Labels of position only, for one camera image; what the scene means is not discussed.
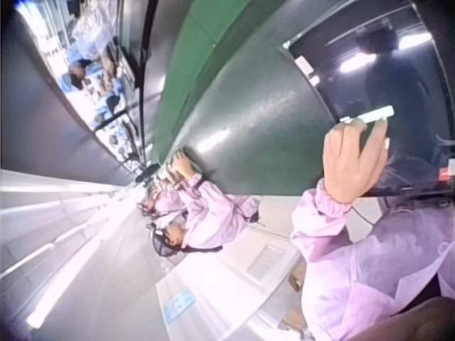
cable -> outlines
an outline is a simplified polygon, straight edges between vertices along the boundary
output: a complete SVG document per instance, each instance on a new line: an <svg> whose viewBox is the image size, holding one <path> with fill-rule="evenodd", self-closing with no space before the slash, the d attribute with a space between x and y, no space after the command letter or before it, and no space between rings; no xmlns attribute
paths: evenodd
<svg viewBox="0 0 455 341"><path fill-rule="evenodd" d="M355 213L357 213L357 215L358 215L360 218L362 218L363 220L365 220L365 221L366 221L368 224L370 224L371 226L374 226L374 224L373 224L370 220L368 220L367 218L365 218L364 216L362 216L362 215L359 213L359 211L357 211L357 209L356 209L354 206L353 206L353 210L354 210Z"/></svg>

cuff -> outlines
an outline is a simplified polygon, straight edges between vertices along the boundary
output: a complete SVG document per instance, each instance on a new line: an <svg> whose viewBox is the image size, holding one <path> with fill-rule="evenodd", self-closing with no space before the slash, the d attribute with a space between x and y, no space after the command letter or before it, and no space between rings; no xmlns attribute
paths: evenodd
<svg viewBox="0 0 455 341"><path fill-rule="evenodd" d="M200 179L202 179L202 175L201 174L198 174L196 173L195 175L193 175L193 177L188 180L188 184L191 186L191 187L194 187L198 184L198 182L200 181Z"/></svg>
<svg viewBox="0 0 455 341"><path fill-rule="evenodd" d="M324 187L324 179L320 179L316 186L316 194L314 195L314 202L319 212L327 217L339 218L343 217L351 208L351 204L342 204L334 199L326 192Z"/></svg>

black cable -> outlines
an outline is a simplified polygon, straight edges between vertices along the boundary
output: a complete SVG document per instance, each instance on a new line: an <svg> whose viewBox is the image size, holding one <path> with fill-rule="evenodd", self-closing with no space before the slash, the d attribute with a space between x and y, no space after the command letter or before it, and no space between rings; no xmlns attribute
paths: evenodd
<svg viewBox="0 0 455 341"><path fill-rule="evenodd" d="M355 213L357 213L357 215L358 215L360 218L362 218L363 220L365 220L365 221L366 221L368 224L370 224L371 226L374 226L374 224L373 224L370 220L368 220L367 218L365 218L364 216L362 216L362 215L359 213L359 211L357 211L357 209L356 209L354 206L353 206L353 210L354 210Z"/></svg>

plastic bag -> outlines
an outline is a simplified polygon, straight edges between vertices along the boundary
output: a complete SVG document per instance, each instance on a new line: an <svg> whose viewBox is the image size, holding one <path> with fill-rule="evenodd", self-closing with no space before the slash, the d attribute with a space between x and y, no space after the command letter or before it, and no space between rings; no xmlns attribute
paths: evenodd
<svg viewBox="0 0 455 341"><path fill-rule="evenodd" d="M80 54L96 58L117 32L117 0L91 0L73 29Z"/></svg>

hand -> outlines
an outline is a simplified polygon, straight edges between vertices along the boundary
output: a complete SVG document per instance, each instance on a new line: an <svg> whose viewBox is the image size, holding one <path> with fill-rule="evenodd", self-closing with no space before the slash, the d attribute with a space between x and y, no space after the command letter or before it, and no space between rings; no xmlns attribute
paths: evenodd
<svg viewBox="0 0 455 341"><path fill-rule="evenodd" d="M387 120L376 122L360 152L360 135L366 130L361 119L337 124L326 134L323 165L324 185L336 201L352 203L379 180L387 163L390 140L385 137Z"/></svg>
<svg viewBox="0 0 455 341"><path fill-rule="evenodd" d="M190 159L182 151L177 151L173 156L172 166L178 171L186 180L191 179L196 172L193 170Z"/></svg>

